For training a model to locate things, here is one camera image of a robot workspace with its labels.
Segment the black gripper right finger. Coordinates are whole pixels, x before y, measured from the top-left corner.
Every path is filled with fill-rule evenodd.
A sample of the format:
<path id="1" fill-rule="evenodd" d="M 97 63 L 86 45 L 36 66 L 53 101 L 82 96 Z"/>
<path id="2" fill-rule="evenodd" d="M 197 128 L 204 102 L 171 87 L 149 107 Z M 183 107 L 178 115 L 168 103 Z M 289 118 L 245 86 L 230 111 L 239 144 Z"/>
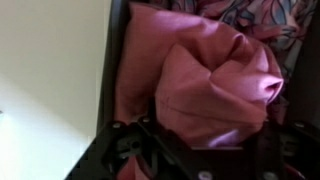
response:
<path id="1" fill-rule="evenodd" d="M 269 121 L 246 140 L 253 180 L 320 180 L 320 130 Z"/>

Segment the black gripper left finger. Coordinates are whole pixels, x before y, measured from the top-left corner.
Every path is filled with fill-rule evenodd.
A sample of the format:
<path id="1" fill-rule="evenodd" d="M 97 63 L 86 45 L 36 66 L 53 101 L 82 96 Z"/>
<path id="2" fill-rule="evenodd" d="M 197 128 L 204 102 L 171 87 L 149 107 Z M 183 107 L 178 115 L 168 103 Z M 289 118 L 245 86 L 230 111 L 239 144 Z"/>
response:
<path id="1" fill-rule="evenodd" d="M 198 180 L 196 154 L 175 133 L 147 117 L 107 123 L 64 180 L 116 180 L 131 157 L 142 160 L 152 180 Z"/>

